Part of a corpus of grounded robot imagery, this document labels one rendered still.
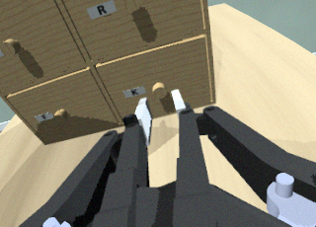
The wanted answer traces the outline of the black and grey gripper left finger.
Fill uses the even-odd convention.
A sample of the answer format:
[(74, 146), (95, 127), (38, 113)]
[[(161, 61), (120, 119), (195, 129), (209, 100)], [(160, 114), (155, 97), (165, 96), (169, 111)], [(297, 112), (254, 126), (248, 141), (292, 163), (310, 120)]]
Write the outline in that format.
[(147, 98), (140, 99), (136, 112), (122, 118), (124, 132), (105, 133), (47, 203), (18, 227), (86, 227), (93, 219), (92, 227), (135, 227), (136, 188), (150, 187), (152, 120)]

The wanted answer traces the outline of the brown wooden drawer front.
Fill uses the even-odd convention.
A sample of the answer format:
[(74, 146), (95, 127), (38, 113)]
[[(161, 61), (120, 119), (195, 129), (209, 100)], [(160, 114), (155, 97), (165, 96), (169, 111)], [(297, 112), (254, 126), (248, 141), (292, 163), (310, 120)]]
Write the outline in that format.
[(86, 63), (55, 0), (0, 0), (0, 44), (1, 93)]
[(135, 114), (144, 98), (152, 116), (175, 111), (175, 90), (191, 107), (211, 102), (204, 35), (99, 63), (96, 69), (121, 118)]
[(92, 61), (155, 41), (204, 30), (200, 0), (63, 2)]
[(119, 125), (90, 67), (7, 97), (45, 142)]

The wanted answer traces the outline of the small wooden chest of drawers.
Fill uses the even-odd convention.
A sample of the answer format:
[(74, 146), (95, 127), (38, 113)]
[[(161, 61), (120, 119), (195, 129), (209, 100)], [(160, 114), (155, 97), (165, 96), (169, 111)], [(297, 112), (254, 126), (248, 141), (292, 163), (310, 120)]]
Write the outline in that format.
[[(145, 50), (145, 49), (149, 49), (152, 47), (156, 47), (159, 45), (163, 45), (163, 44), (167, 44), (170, 42), (174, 42), (174, 41), (178, 41), (178, 40), (182, 40), (185, 38), (192, 38), (192, 37), (196, 37), (196, 36), (200, 36), (200, 35), (204, 35), (205, 36), (205, 44), (206, 44), (206, 53), (207, 53), (207, 63), (208, 63), (208, 73), (209, 73), (209, 84), (210, 84), (210, 94), (211, 94), (211, 102), (209, 103), (205, 103), (205, 104), (201, 104), (201, 105), (197, 105), (197, 106), (193, 106), (191, 107), (192, 109), (197, 109), (197, 108), (201, 108), (201, 107), (205, 107), (205, 106), (209, 106), (209, 105), (213, 105), (216, 104), (216, 94), (215, 94), (215, 79), (214, 79), (214, 66), (213, 66), (213, 54), (212, 54), (212, 42), (211, 42), (211, 32), (210, 32), (210, 22), (209, 22), (209, 13), (208, 13), (208, 4), (207, 4), (207, 0), (200, 0), (201, 3), (201, 10), (202, 10), (202, 18), (203, 18), (203, 26), (204, 26), (204, 30), (200, 30), (200, 31), (196, 31), (196, 32), (192, 32), (192, 33), (188, 33), (188, 34), (184, 34), (184, 35), (180, 35), (180, 36), (176, 36), (173, 38), (166, 38), (163, 40), (159, 40), (159, 41), (155, 41), (152, 43), (148, 43), (146, 45), (142, 45), (139, 47), (135, 47), (132, 49), (128, 49), (122, 52), (118, 52), (109, 56), (105, 56), (96, 60), (91, 59), (70, 15), (69, 12), (63, 2), (63, 0), (55, 0), (71, 33), (73, 34), (85, 60), (86, 63), (48, 75), (46, 77), (37, 79), (33, 82), (27, 83), (25, 85), (19, 86), (17, 88), (14, 88), (12, 90), (6, 91), (4, 93), (0, 92), (0, 97), (3, 99), (3, 101), (10, 107), (10, 109), (19, 117), (19, 119), (32, 131), (32, 133), (44, 144), (44, 145), (48, 145), (48, 144), (52, 144), (52, 143), (56, 143), (56, 142), (60, 142), (60, 141), (64, 141), (64, 140), (69, 140), (69, 139), (73, 139), (73, 138), (77, 138), (77, 137), (81, 137), (81, 136), (85, 136), (85, 135), (89, 135), (89, 134), (93, 134), (93, 133), (98, 133), (98, 132), (102, 132), (102, 131), (106, 131), (106, 130), (110, 130), (110, 129), (114, 129), (114, 128), (118, 128), (118, 127), (122, 127), (124, 126), (124, 123), (122, 121), (122, 118), (119, 114), (119, 111), (117, 110), (105, 84), (103, 83), (97, 69), (96, 69), (96, 65), (105, 61), (109, 61), (115, 58), (119, 58), (125, 55), (129, 55), (132, 53), (136, 53), (138, 51), (141, 50)], [(110, 127), (106, 127), (106, 128), (102, 128), (102, 129), (98, 129), (98, 130), (94, 130), (94, 131), (90, 131), (90, 132), (86, 132), (86, 133), (82, 133), (82, 134), (78, 134), (78, 135), (74, 135), (74, 136), (70, 136), (70, 137), (65, 137), (65, 138), (61, 138), (61, 139), (57, 139), (57, 140), (53, 140), (53, 141), (49, 141), (49, 142), (45, 142), (42, 137), (29, 125), (29, 123), (20, 115), (20, 113), (13, 107), (13, 105), (7, 100), (7, 97), (10, 94), (13, 94), (15, 92), (21, 91), (23, 89), (32, 87), (33, 85), (45, 82), (47, 80), (86, 68), (86, 67), (90, 67), (97, 83), (99, 84), (105, 98), (107, 99), (111, 109), (113, 110), (116, 118), (118, 119), (119, 125), (114, 125), (114, 126), (110, 126)]]

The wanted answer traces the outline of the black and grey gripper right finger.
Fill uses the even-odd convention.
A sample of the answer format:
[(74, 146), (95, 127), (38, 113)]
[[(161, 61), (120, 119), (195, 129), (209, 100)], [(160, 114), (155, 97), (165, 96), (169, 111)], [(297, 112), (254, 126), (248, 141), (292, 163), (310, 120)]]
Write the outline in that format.
[(173, 227), (218, 227), (200, 135), (207, 135), (270, 215), (292, 227), (316, 227), (316, 162), (286, 152), (218, 106), (195, 113), (179, 90), (172, 95), (179, 119)]

